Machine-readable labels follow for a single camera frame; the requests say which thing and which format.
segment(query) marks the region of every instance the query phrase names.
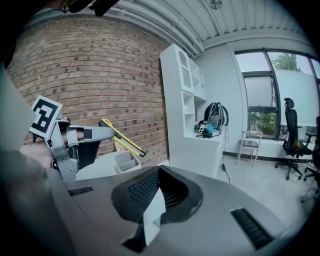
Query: white chair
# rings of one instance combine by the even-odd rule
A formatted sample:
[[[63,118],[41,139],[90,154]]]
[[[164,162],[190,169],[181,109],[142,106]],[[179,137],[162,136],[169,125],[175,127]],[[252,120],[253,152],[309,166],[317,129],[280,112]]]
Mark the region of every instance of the white chair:
[[[253,136],[253,135],[258,135],[259,136],[259,143],[256,142],[255,140],[252,140],[252,138],[250,138],[250,136]],[[258,156],[258,152],[259,152],[260,143],[261,143],[261,138],[262,138],[262,132],[256,132],[256,131],[251,131],[251,130],[245,130],[245,131],[242,132],[242,138],[239,141],[240,145],[239,145],[239,151],[238,151],[238,154],[237,154],[238,161],[236,162],[236,164],[239,163],[240,156],[241,156],[241,153],[242,153],[242,149],[245,148],[245,149],[248,149],[248,150],[252,150],[252,155],[251,155],[250,160],[252,159],[252,157],[254,156],[254,152],[256,151],[255,159],[254,159],[252,167],[255,166],[255,163],[256,163],[256,160],[257,160],[257,156]]]

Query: brick wall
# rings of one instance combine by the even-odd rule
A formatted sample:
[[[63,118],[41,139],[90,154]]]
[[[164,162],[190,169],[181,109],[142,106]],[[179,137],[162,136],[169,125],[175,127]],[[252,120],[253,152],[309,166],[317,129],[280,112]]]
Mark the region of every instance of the brick wall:
[[[109,119],[147,152],[140,160],[150,166],[168,158],[159,59],[166,47],[150,32],[114,19],[60,17],[19,36],[7,71],[30,105],[42,95],[63,104],[72,124]],[[114,150],[108,140],[99,153]]]

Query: black window frame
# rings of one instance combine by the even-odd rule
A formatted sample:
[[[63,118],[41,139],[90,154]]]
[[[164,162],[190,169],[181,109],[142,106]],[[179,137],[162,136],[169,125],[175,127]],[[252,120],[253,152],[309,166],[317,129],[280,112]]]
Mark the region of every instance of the black window frame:
[[[280,92],[279,92],[279,86],[278,86],[276,72],[275,72],[274,66],[272,65],[272,62],[271,62],[271,59],[270,59],[268,53],[294,54],[294,55],[304,56],[308,59],[308,62],[311,67],[311,71],[312,71],[312,74],[313,74],[313,77],[314,77],[314,80],[316,83],[316,90],[318,93],[319,115],[320,115],[320,78],[317,78],[315,67],[314,67],[311,59],[313,59],[319,63],[320,63],[320,61],[316,57],[311,56],[308,53],[303,53],[303,52],[294,51],[294,50],[287,50],[287,49],[278,49],[278,48],[256,48],[256,49],[250,49],[250,50],[238,50],[238,51],[234,52],[235,55],[252,54],[252,53],[263,53],[270,70],[242,72],[243,82],[245,83],[245,78],[271,77],[271,79],[273,79],[273,83],[274,83],[273,86],[274,86],[274,90],[275,90],[276,107],[263,107],[263,106],[250,107],[249,105],[247,105],[248,106],[247,114],[249,112],[276,113],[276,125],[275,125],[274,137],[262,137],[262,139],[263,140],[284,141],[285,140],[284,138],[279,138],[280,130],[281,130],[281,107],[283,107],[283,106],[281,106],[281,98],[280,98]]]

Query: yellow and black tool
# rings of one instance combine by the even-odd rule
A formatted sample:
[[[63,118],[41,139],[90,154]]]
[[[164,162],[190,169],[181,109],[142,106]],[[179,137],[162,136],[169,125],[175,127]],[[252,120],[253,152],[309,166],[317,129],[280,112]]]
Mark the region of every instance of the yellow and black tool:
[[[130,151],[136,156],[144,157],[146,155],[146,152],[144,152],[141,147],[133,143],[130,139],[128,139],[121,132],[115,129],[108,119],[101,119],[101,121],[99,122],[99,126],[112,128],[114,130],[114,136],[111,139],[123,146],[125,150]]]

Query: hand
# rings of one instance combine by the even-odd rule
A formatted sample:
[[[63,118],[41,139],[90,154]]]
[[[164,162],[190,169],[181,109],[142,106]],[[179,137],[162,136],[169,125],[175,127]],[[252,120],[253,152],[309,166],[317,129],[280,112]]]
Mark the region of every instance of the hand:
[[[82,131],[77,131],[76,136],[78,140],[81,140],[84,138],[84,133]],[[64,144],[67,145],[67,136],[65,132],[62,133],[62,139]],[[53,156],[44,140],[31,145],[23,145],[20,148],[20,152],[27,157],[37,160],[44,168],[51,168]]]

